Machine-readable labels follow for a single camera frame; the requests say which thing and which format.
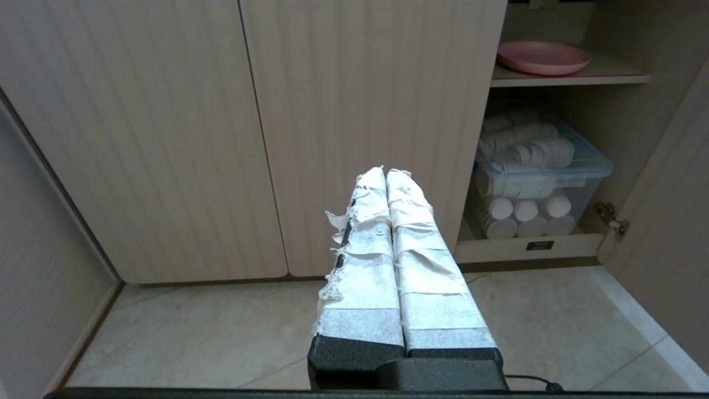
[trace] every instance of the cabinet door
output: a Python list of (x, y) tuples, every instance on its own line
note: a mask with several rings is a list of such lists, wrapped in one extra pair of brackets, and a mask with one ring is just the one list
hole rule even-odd
[(620, 210), (601, 263), (709, 372), (709, 60)]
[(410, 170), (455, 245), (507, 1), (245, 0), (289, 271), (333, 264), (323, 211)]
[(0, 84), (125, 281), (286, 274), (236, 1), (2, 1)]

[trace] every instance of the transparent plastic bin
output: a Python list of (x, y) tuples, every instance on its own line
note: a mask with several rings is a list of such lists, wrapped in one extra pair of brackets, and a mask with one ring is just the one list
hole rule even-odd
[[(490, 211), (486, 209), (486, 204), (501, 202), (491, 201), (491, 195), (508, 198), (513, 204), (526, 202), (527, 214), (530, 206), (528, 200), (531, 200), (537, 204), (538, 217), (549, 223), (549, 228), (543, 235), (570, 234), (591, 201), (598, 184), (613, 172), (613, 163), (554, 114), (544, 110), (538, 111), (542, 122), (556, 126), (559, 135), (574, 145), (574, 157), (570, 165), (563, 169), (520, 167), (514, 172), (505, 171), (503, 168), (510, 168), (509, 165), (503, 166), (493, 162), (493, 154), (486, 153), (479, 147), (474, 190), (477, 195), (469, 198), (469, 201), (472, 201), (471, 206), (478, 210), (475, 215), (484, 219)], [(508, 218), (514, 220), (518, 226), (524, 223), (515, 217), (515, 213)], [(538, 227), (540, 221), (534, 222)], [(520, 234), (524, 231), (525, 234), (522, 235), (526, 236), (527, 231), (539, 231), (538, 228), (529, 229), (529, 224), (518, 230)]]

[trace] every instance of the open cabinet door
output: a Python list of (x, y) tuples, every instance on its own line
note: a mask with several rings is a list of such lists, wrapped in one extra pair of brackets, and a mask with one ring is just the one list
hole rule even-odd
[(709, 62), (705, 60), (611, 231), (601, 263), (709, 371)]

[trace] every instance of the black cable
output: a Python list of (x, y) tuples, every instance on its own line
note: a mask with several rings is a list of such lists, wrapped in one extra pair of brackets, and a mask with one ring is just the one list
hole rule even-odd
[(541, 382), (547, 384), (547, 387), (545, 389), (547, 392), (564, 392), (564, 389), (562, 388), (561, 385), (559, 385), (558, 383), (553, 383), (549, 380), (545, 380), (542, 377), (525, 376), (523, 374), (505, 374), (505, 378), (519, 378), (519, 379), (525, 379), (525, 380), (541, 381)]

